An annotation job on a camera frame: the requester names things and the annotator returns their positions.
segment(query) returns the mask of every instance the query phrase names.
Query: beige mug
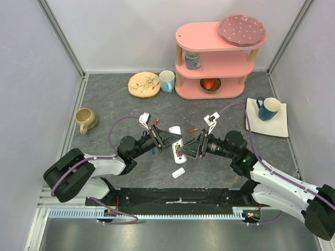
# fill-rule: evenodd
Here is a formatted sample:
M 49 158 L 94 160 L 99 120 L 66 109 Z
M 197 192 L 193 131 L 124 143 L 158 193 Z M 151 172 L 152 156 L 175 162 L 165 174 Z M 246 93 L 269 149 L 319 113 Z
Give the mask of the beige mug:
M 88 129 L 91 129 L 96 124 L 94 112 L 88 108 L 82 108 L 75 113 L 75 121 L 80 126 L 80 133 L 86 134 Z

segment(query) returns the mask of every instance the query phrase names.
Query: shelf tier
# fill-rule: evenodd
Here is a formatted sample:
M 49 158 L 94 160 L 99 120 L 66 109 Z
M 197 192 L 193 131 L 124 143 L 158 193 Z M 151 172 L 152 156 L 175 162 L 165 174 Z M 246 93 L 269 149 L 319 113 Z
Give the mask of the shelf tier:
M 180 27 L 176 32 L 177 44 L 188 51 L 241 51 L 261 47 L 267 40 L 263 39 L 250 47 L 238 47 L 228 44 L 219 34 L 220 22 L 192 22 Z
M 189 70 L 183 53 L 182 65 L 176 65 L 180 75 L 187 78 L 243 77 L 252 72 L 255 63 L 248 61 L 244 51 L 202 52 L 199 58 L 200 69 Z
M 182 77 L 182 86 L 175 88 L 178 95 L 186 99 L 235 98 L 244 90 L 244 84 L 238 83 L 238 77 L 221 78 L 220 80 L 221 87 L 212 94 L 203 91 L 200 87 L 200 79 Z

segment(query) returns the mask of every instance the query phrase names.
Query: white cloth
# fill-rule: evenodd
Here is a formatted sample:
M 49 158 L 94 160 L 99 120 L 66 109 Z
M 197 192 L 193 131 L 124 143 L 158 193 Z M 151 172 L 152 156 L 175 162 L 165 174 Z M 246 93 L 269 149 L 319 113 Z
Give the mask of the white cloth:
M 247 98 L 246 110 L 250 120 L 250 127 L 252 132 L 288 138 L 286 103 L 282 103 L 281 110 L 268 121 L 263 121 L 258 117 L 259 109 L 256 103 L 256 99 Z M 245 128 L 249 130 L 247 121 L 245 121 Z

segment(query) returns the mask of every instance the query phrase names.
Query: plate on shelf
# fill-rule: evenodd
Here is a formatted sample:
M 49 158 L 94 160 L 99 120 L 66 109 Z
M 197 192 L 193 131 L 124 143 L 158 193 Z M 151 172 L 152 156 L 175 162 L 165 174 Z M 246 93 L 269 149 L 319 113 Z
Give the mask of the plate on shelf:
M 266 30 L 263 24 L 253 17 L 235 15 L 221 21 L 219 33 L 231 45 L 248 47 L 260 42 Z

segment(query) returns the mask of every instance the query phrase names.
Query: blue and white mug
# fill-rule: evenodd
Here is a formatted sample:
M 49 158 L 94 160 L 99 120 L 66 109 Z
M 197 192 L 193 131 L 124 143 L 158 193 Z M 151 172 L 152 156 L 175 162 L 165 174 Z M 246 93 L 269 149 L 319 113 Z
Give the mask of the blue and white mug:
M 171 71 L 163 71 L 159 74 L 161 89 L 163 92 L 170 93 L 174 88 L 174 73 Z
M 275 98 L 264 99 L 263 97 L 258 97 L 256 103 L 259 108 L 258 117 L 263 121 L 272 119 L 282 108 L 280 101 Z

